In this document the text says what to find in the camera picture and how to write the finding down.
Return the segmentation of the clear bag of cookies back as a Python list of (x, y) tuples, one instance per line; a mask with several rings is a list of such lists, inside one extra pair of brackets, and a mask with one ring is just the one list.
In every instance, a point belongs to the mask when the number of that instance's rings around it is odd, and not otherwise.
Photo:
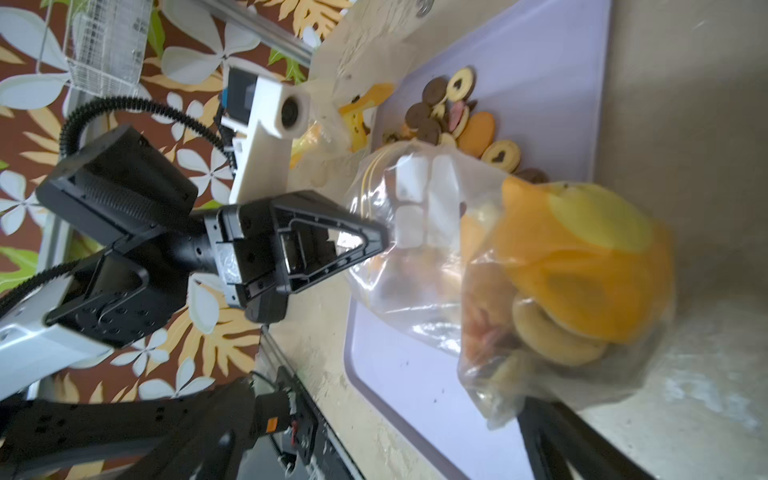
[(644, 385), (673, 323), (674, 241), (613, 191), (409, 141), (365, 158), (345, 201), (389, 236), (347, 272), (353, 297), (456, 355), (490, 428), (529, 398), (583, 409)]

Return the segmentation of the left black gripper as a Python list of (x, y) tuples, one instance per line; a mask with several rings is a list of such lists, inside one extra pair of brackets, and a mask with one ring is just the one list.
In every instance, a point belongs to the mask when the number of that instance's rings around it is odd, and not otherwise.
[[(278, 232), (307, 227), (328, 240), (278, 239), (276, 260), (270, 207)], [(389, 245), (386, 226), (312, 190), (208, 210), (203, 221), (227, 304), (257, 324), (285, 318), (285, 294), (302, 292), (383, 253)]]

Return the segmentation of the clear bag of donuts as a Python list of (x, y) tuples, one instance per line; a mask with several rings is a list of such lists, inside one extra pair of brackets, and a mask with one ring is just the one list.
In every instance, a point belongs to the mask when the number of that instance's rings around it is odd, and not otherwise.
[(397, 82), (343, 74), (316, 78), (300, 86), (309, 95), (309, 120), (305, 133), (292, 144), (290, 167), (304, 160), (328, 160), (368, 147), (374, 112), (395, 92)]

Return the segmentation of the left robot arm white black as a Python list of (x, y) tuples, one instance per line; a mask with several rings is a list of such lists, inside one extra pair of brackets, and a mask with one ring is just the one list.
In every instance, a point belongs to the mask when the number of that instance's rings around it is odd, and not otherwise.
[(21, 400), (31, 383), (86, 357), (157, 333), (187, 300), (195, 273), (215, 274), (248, 319), (280, 321), (287, 298), (380, 253), (387, 229), (321, 194), (268, 192), (216, 210), (195, 208), (196, 187), (129, 125), (91, 142), (82, 133), (114, 111), (178, 121), (227, 160), (232, 143), (171, 106), (115, 96), (76, 108), (60, 160), (37, 191), (43, 205), (100, 250), (50, 267), (1, 299), (1, 475), (24, 479), (98, 459), (133, 457), (123, 479), (233, 479), (260, 438), (289, 432), (309, 463), (321, 415), (295, 377), (254, 391), (257, 373), (166, 400), (65, 404)]

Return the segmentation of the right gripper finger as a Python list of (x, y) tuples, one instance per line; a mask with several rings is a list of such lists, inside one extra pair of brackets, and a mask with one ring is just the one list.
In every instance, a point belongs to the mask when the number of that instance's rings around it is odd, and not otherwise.
[(536, 479), (653, 479), (561, 402), (526, 398), (518, 424)]

